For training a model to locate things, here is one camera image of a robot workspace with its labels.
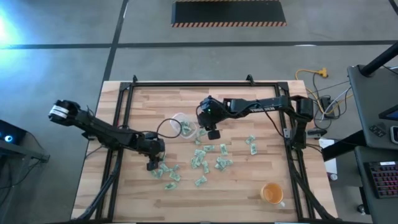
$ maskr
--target black and orange striped mat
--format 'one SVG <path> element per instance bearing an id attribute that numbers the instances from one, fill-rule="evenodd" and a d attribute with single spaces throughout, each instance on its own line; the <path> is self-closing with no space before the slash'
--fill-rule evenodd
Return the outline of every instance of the black and orange striped mat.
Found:
<path id="1" fill-rule="evenodd" d="M 173 3 L 172 27 L 286 25 L 279 0 L 179 0 Z"/>

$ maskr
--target dollar bill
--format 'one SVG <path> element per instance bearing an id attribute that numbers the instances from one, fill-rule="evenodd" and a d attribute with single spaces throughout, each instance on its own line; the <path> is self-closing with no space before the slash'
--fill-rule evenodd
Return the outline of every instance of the dollar bill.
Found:
<path id="1" fill-rule="evenodd" d="M 182 134 L 187 135 L 192 131 L 189 121 L 180 121 L 182 127 Z"/>
<path id="2" fill-rule="evenodd" d="M 164 172 L 170 172 L 170 169 L 166 166 L 166 164 L 161 163 L 160 164 L 160 168 L 164 171 Z"/>
<path id="3" fill-rule="evenodd" d="M 197 187 L 201 186 L 203 183 L 207 182 L 207 178 L 205 176 L 200 177 L 197 181 L 195 181 L 195 185 Z"/>
<path id="4" fill-rule="evenodd" d="M 224 169 L 226 167 L 226 161 L 225 159 L 221 158 L 221 157 L 217 157 L 217 163 Z"/>
<path id="5" fill-rule="evenodd" d="M 201 164 L 201 162 L 203 161 L 203 156 L 197 156 L 197 159 L 196 159 L 196 165 L 197 165 L 197 167 L 199 167 L 200 166 L 200 164 Z"/>
<path id="6" fill-rule="evenodd" d="M 155 178 L 157 178 L 157 172 L 156 172 L 156 170 L 152 170 L 152 171 L 150 172 L 150 174 L 152 174 Z"/>
<path id="7" fill-rule="evenodd" d="M 228 155 L 228 150 L 226 149 L 225 144 L 220 144 L 220 150 L 221 150 L 221 155 L 222 156 L 227 156 Z"/>
<path id="8" fill-rule="evenodd" d="M 196 168 L 199 167 L 199 166 L 197 165 L 197 156 L 192 157 L 192 159 L 191 159 L 191 167 L 192 167 L 192 169 L 196 169 Z"/>
<path id="9" fill-rule="evenodd" d="M 177 182 L 181 180 L 181 176 L 176 174 L 174 171 L 170 172 L 169 177 Z"/>
<path id="10" fill-rule="evenodd" d="M 171 183 L 166 184 L 164 186 L 165 190 L 173 190 L 173 189 L 176 189 L 176 188 L 177 188 L 177 184 L 175 182 L 171 182 Z"/>
<path id="11" fill-rule="evenodd" d="M 165 161 L 166 160 L 166 152 L 163 153 L 162 158 L 160 159 L 160 161 Z"/>
<path id="12" fill-rule="evenodd" d="M 180 165 L 175 164 L 172 170 L 175 172 L 175 171 L 177 171 L 179 168 L 180 168 Z"/>
<path id="13" fill-rule="evenodd" d="M 219 171 L 224 171 L 225 168 L 221 167 L 218 163 L 216 163 L 216 165 L 214 166 L 214 168 L 218 169 Z"/>
<path id="14" fill-rule="evenodd" d="M 232 165 L 232 164 L 234 164 L 234 162 L 232 161 L 232 159 L 226 160 L 226 165 L 227 165 L 227 166 L 230 166 L 230 165 Z"/>
<path id="15" fill-rule="evenodd" d="M 204 136 L 207 133 L 207 131 L 204 128 L 199 129 L 199 131 L 197 132 L 197 136 L 201 137 Z"/>
<path id="16" fill-rule="evenodd" d="M 256 137 L 254 137 L 253 135 L 250 135 L 248 139 L 246 139 L 246 144 L 250 144 L 251 142 L 253 142 L 254 140 L 256 140 Z"/>
<path id="17" fill-rule="evenodd" d="M 206 152 L 200 149 L 195 149 L 195 156 L 205 156 Z"/>
<path id="18" fill-rule="evenodd" d="M 209 170 L 209 164 L 207 163 L 207 161 L 203 161 L 201 164 L 203 165 L 203 170 L 205 171 L 205 174 L 208 174 L 210 172 L 210 170 Z"/>
<path id="19" fill-rule="evenodd" d="M 203 146 L 203 150 L 205 152 L 210 152 L 210 151 L 214 151 L 216 149 L 215 146 Z"/>
<path id="20" fill-rule="evenodd" d="M 159 170 L 157 171 L 156 179 L 160 179 L 160 178 L 162 177 L 162 175 L 163 175 L 163 170 L 162 170 L 162 169 L 159 169 Z"/>
<path id="21" fill-rule="evenodd" d="M 200 138 L 198 138 L 198 137 L 195 138 L 195 144 L 196 145 L 200 145 L 201 144 Z"/>
<path id="22" fill-rule="evenodd" d="M 252 155 L 256 155 L 257 154 L 257 147 L 255 143 L 250 144 L 250 153 Z"/>

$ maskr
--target wooden table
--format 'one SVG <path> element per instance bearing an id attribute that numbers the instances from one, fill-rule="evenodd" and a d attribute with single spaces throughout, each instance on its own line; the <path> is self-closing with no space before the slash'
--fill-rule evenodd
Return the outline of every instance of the wooden table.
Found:
<path id="1" fill-rule="evenodd" d="M 290 95 L 306 96 L 303 81 L 288 81 Z M 105 82 L 101 91 L 96 116 L 112 123 L 120 82 Z M 129 127 L 135 130 L 153 130 L 165 118 L 176 113 L 185 113 L 196 122 L 195 108 L 208 95 L 247 100 L 275 97 L 271 87 L 145 87 L 134 88 Z M 269 113 L 280 127 L 277 112 Z M 160 133 L 174 135 L 170 123 L 165 123 Z M 182 176 L 175 190 L 164 190 L 171 182 L 169 173 L 160 180 L 146 171 L 147 158 L 125 150 L 121 167 L 114 222 L 274 222 L 297 221 L 289 170 L 282 138 L 275 131 L 264 113 L 250 114 L 241 119 L 227 119 L 217 127 L 221 138 L 209 141 L 201 138 L 202 144 L 216 145 L 216 152 L 209 152 L 205 160 L 210 165 L 206 174 L 208 182 L 196 187 L 194 181 L 203 175 L 203 168 L 192 169 L 190 159 L 195 149 L 193 139 L 164 139 L 166 142 L 166 165 L 180 165 Z M 259 153 L 250 154 L 244 140 L 256 136 Z M 226 171 L 214 168 L 220 156 L 219 144 L 226 144 L 234 164 Z M 88 153 L 100 144 L 91 142 Z M 103 175 L 106 150 L 93 153 L 84 163 L 76 195 L 72 217 L 83 213 L 98 193 Z M 314 149 L 304 150 L 308 181 L 320 203 L 337 217 L 322 155 Z M 265 203 L 260 198 L 261 187 L 276 182 L 284 189 L 285 208 Z M 300 191 L 302 207 L 307 215 L 305 198 Z M 108 211 L 105 203 L 104 215 Z"/>

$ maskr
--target cup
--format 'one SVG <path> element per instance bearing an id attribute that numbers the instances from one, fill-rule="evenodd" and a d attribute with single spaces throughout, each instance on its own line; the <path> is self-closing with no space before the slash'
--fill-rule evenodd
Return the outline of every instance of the cup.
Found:
<path id="1" fill-rule="evenodd" d="M 285 203 L 282 201 L 284 199 L 284 192 L 282 187 L 277 183 L 268 183 L 263 186 L 260 196 L 265 202 L 285 207 Z"/>

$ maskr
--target gray floor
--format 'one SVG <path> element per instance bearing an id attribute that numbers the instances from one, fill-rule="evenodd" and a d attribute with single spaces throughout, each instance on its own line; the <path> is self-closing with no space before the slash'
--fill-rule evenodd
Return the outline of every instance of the gray floor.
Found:
<path id="1" fill-rule="evenodd" d="M 170 28 L 171 1 L 130 0 L 120 43 L 307 40 L 394 40 L 398 16 L 388 1 L 281 0 L 287 27 Z M 112 42 L 122 0 L 3 0 L 0 44 L 94 44 Z M 319 88 L 348 80 L 346 68 L 368 63 L 386 45 L 329 47 L 215 47 L 118 49 L 110 80 L 291 80 L 297 69 L 326 67 Z M 0 50 L 0 119 L 32 132 L 51 154 L 13 198 L 8 223 L 68 220 L 72 211 L 87 141 L 77 128 L 51 123 L 48 112 L 57 99 L 95 108 L 109 49 Z M 397 65 L 393 60 L 389 65 Z M 312 88 L 312 74 L 300 78 Z M 338 96 L 349 84 L 322 92 Z M 353 98 L 347 113 L 326 135 L 343 138 L 361 129 Z M 354 163 L 338 158 L 339 170 Z M 355 211 L 358 188 L 332 184 L 339 217 L 369 222 Z"/>

